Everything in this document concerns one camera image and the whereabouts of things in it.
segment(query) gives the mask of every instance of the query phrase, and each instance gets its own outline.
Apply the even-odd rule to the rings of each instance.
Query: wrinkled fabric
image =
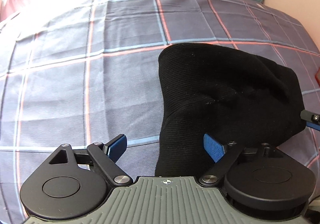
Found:
[[[126,134],[118,161],[154,175],[163,99],[158,56],[173,43],[240,49],[290,67],[320,112],[320,52],[292,17],[251,0],[46,0],[0,23],[0,221],[20,224],[19,190],[60,144]],[[280,148],[319,175],[318,131]],[[314,196],[320,195],[317,179]]]

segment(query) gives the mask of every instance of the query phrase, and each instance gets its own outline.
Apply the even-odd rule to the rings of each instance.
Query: silver screw head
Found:
[[[126,183],[130,181],[130,178],[126,175],[119,175],[115,178],[116,183]]]
[[[214,183],[218,180],[218,178],[215,175],[206,175],[202,177],[202,181],[206,183]]]

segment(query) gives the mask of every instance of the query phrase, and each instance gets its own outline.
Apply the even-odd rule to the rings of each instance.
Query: crosshair marking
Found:
[[[171,182],[169,179],[166,179],[166,180],[163,181],[163,183],[166,184],[166,185],[168,185],[168,184],[170,184],[170,183],[172,183],[172,182]]]

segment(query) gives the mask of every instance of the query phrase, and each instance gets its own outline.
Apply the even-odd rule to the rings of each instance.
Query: gray rubber grip pad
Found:
[[[94,212],[63,224],[270,224],[231,207],[217,188],[204,188],[194,177],[140,177],[113,190]],[[31,216],[25,224],[50,224]],[[303,217],[281,224],[309,224]]]

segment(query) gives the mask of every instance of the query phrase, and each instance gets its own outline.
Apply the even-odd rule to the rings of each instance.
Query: black beanie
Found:
[[[221,144],[278,146],[302,131],[304,110],[292,69],[209,44],[176,44],[159,56],[164,100],[156,176],[199,177],[213,164],[209,134]]]

